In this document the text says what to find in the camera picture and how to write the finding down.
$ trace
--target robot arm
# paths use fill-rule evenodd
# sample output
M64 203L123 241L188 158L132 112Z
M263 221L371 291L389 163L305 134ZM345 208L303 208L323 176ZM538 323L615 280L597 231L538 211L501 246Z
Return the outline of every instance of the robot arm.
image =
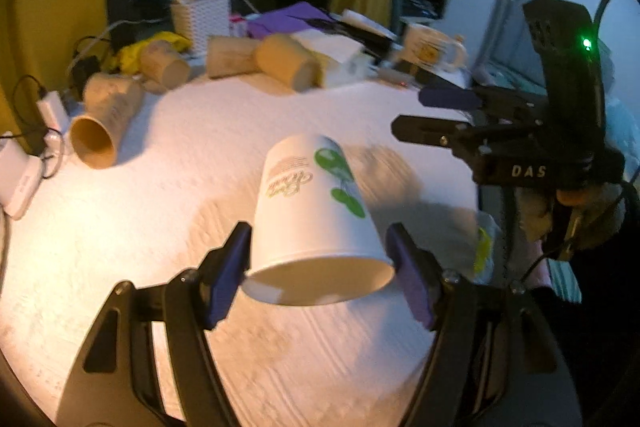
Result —
M166 326L186 425L239 427L204 337L226 317L246 268L251 228L239 223L198 269L166 285L111 292L74 362L61 427L177 427L164 412L151 322ZM545 319L518 283L475 286L392 225L386 250L416 320L436 331L401 427L579 427L574 385Z

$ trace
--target green printed logo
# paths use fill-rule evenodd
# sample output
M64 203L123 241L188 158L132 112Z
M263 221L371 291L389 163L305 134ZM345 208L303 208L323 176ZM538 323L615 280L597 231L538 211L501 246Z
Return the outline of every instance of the green printed logo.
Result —
M331 197L346 206L351 214L364 219L366 213L363 206L349 190L349 185L355 181L355 178L347 160L333 149L319 149L314 158L321 169L330 172L340 181L340 187L332 188Z

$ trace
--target purple paper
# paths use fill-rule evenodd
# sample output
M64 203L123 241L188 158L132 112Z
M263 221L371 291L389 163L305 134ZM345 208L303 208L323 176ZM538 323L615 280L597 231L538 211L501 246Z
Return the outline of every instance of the purple paper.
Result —
M331 19L308 2L299 2L281 10L267 12L260 18L249 21L249 34L262 40L274 33L295 33L311 28L304 19Z

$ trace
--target white paper cup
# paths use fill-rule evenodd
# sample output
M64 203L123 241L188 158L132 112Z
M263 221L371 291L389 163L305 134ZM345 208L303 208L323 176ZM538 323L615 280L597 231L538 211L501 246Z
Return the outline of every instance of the white paper cup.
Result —
M298 135L271 149L244 292L270 304L313 306L368 295L393 277L340 146Z

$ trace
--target bed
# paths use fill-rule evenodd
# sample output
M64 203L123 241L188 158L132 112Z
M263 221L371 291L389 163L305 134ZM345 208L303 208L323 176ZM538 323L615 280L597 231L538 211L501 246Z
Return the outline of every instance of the bed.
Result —
M117 166L74 155L12 223L0 298L0 347L52 419L66 376L113 285L169 280L197 266L238 221L252 222L267 151L300 132L343 147L380 233L401 221L445 267L471 277L477 187L448 150L397 142L417 93L373 81L291 94L264 75L194 79L146 93ZM398 425L433 340L395 283L348 303L282 308L240 292L207 333L243 426ZM163 326L154 344L167 412L182 418Z

